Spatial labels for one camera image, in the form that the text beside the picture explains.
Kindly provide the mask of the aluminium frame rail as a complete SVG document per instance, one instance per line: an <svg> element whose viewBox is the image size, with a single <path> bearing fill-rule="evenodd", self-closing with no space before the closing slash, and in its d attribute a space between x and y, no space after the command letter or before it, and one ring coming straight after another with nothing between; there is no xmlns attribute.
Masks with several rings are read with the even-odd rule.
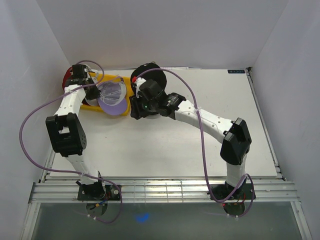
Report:
<svg viewBox="0 0 320 240"><path fill-rule="evenodd" d="M120 179L124 203L208 203L207 186L201 179L138 180ZM256 202L288 202L291 204L300 235L312 239L300 197L292 181L254 179ZM49 179L32 186L20 239L29 240L35 228L42 203L77 203L79 186L70 179Z"/></svg>

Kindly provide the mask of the white baseball cap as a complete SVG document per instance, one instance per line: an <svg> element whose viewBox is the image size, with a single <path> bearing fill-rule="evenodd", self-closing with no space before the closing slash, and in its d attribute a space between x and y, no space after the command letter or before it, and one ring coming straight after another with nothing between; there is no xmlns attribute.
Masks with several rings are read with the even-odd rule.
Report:
<svg viewBox="0 0 320 240"><path fill-rule="evenodd" d="M99 107L100 106L97 98L96 99L92 99L92 100L89 100L89 99L85 98L83 100L83 103L88 105L88 106L91 106L91 107Z"/></svg>

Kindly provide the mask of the blue table label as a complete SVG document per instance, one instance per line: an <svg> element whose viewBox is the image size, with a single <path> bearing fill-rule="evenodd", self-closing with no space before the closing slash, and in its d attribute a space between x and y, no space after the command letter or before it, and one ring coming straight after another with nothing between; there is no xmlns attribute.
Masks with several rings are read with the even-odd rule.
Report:
<svg viewBox="0 0 320 240"><path fill-rule="evenodd" d="M245 70L243 69L228 69L227 72L229 74L245 74Z"/></svg>

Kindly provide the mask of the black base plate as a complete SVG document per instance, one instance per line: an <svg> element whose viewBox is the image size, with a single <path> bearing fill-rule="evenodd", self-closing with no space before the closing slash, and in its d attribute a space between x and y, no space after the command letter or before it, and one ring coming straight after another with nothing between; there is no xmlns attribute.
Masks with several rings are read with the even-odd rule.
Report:
<svg viewBox="0 0 320 240"><path fill-rule="evenodd" d="M116 188L112 184L107 185L81 185L79 186L76 199L78 201L119 201L121 185Z"/></svg>
<svg viewBox="0 0 320 240"><path fill-rule="evenodd" d="M227 184L211 184L211 191L217 200L225 199L231 191L234 189L233 186ZM252 185L249 183L243 183L228 200L251 200L256 199L256 194L252 190Z"/></svg>

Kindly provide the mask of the yellow plastic tray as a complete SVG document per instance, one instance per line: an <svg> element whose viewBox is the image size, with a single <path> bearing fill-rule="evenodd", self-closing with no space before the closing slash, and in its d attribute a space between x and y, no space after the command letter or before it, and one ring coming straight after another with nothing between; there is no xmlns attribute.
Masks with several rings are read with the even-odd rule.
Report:
<svg viewBox="0 0 320 240"><path fill-rule="evenodd" d="M101 80L101 82L110 81L110 80L116 78L117 76L119 76L119 75L108 75L108 74L105 74L103 79ZM123 114L121 114L120 116L127 116L130 113L130 109L131 109L131 104L130 104L129 97L131 97L133 95L133 91L131 89L130 78L129 77L124 77L124 76L120 76L120 77L123 78L125 86L126 86L126 89L127 89L127 94L125 96L125 99L126 99L126 101L128 103L127 110ZM89 105L86 105L84 103L80 107L80 109L81 110L88 110L88 111L95 111L95 112L103 112L103 110L100 108L100 106L89 106Z"/></svg>

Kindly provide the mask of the red baseball cap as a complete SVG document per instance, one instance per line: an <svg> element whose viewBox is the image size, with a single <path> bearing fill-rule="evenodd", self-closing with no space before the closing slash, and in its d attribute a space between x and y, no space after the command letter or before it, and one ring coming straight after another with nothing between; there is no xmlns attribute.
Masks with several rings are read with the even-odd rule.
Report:
<svg viewBox="0 0 320 240"><path fill-rule="evenodd" d="M69 67L63 77L63 80L62 80L62 89L64 90L65 89L65 86L66 86L66 82L67 80L71 77L72 75L72 67Z"/></svg>

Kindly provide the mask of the purple visor cap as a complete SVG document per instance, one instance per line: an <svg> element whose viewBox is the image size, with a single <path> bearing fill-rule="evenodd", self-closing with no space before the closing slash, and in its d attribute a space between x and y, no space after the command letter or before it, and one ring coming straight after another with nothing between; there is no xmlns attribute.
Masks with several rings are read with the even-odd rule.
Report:
<svg viewBox="0 0 320 240"><path fill-rule="evenodd" d="M97 86L100 91L97 102L103 112L111 116L119 116L127 110L127 87L122 77L101 82Z"/></svg>

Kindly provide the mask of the black baseball cap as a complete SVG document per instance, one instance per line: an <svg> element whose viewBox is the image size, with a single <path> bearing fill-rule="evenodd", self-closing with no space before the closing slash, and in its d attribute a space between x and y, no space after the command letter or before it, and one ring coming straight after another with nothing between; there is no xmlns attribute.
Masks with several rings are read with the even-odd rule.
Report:
<svg viewBox="0 0 320 240"><path fill-rule="evenodd" d="M133 77L141 77L145 80L154 80L157 81L159 85L164 87L167 86L167 78L165 73L160 70L160 66L154 62L145 63L138 68L136 68L130 76L130 86L132 89L132 79Z"/></svg>

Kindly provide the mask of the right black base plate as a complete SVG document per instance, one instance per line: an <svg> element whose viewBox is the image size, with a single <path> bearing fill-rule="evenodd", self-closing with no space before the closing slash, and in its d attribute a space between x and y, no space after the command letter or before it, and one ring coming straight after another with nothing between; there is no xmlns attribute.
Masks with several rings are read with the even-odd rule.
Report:
<svg viewBox="0 0 320 240"><path fill-rule="evenodd" d="M211 191L217 200L225 199L231 191L234 189L233 186L227 184L211 184ZM256 194L252 190L252 185L249 183L243 183L228 200L251 200L256 199Z"/></svg>

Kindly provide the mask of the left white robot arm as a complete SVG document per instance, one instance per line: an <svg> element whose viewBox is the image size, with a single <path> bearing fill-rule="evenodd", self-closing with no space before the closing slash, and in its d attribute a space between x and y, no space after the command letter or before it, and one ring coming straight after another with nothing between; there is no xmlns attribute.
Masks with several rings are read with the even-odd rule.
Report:
<svg viewBox="0 0 320 240"><path fill-rule="evenodd" d="M78 114L83 101L97 105L100 96L97 78L90 75L92 69L86 64L77 63L67 71L61 104L53 116L45 120L50 142L55 153L68 160L80 177L77 184L81 193L100 200L106 195L106 187L89 160L83 156L87 147L87 137L80 123Z"/></svg>

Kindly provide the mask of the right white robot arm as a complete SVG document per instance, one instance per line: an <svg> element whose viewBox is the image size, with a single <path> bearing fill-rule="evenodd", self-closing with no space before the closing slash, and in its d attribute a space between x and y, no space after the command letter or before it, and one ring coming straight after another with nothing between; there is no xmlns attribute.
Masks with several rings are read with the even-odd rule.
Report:
<svg viewBox="0 0 320 240"><path fill-rule="evenodd" d="M237 199L244 193L245 162L252 138L242 118L231 120L196 108L177 93L166 94L155 80L134 77L131 82L131 117L139 120L151 115L168 117L209 134L221 144L220 156L226 162L226 194Z"/></svg>

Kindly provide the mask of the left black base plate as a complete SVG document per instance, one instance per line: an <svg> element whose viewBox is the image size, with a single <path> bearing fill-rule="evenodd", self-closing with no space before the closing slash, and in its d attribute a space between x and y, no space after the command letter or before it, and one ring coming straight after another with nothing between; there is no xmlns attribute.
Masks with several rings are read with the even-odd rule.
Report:
<svg viewBox="0 0 320 240"><path fill-rule="evenodd" d="M112 184L107 185L81 185L79 186L76 199L78 201L119 201L121 185L116 188Z"/></svg>

